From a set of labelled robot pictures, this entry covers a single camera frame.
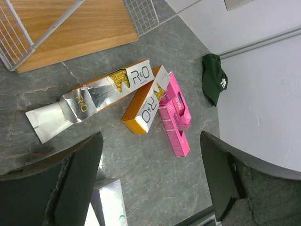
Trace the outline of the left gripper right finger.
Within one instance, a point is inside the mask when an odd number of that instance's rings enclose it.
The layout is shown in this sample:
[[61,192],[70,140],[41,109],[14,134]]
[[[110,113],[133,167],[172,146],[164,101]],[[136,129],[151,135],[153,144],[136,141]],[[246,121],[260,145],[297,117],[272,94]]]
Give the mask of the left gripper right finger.
[[299,226],[301,174],[239,150],[209,132],[200,148],[216,220],[223,226]]

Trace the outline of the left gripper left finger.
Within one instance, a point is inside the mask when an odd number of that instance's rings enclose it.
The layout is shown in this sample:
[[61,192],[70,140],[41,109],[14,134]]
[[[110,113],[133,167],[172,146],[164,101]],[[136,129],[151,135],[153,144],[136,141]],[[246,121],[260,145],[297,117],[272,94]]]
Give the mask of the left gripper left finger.
[[103,150],[97,132],[0,177],[2,226],[82,226]]

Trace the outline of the pink toothpaste box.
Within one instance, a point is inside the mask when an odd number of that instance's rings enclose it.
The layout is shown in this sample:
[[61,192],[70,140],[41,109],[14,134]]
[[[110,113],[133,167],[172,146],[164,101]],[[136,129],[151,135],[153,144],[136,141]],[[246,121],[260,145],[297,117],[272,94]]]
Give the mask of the pink toothpaste box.
[[176,113],[175,119],[179,126],[184,129],[188,129],[191,125],[192,116],[189,112],[188,105],[183,96],[182,90],[176,80],[176,77],[173,72],[169,73],[170,82],[169,85],[164,92],[164,96],[160,100],[160,104],[165,104],[167,101],[172,100]]
[[176,108],[172,100],[160,105],[158,112],[163,121],[165,131],[171,143],[174,154],[177,157],[185,157],[190,152],[190,146],[183,130],[178,128],[174,114]]

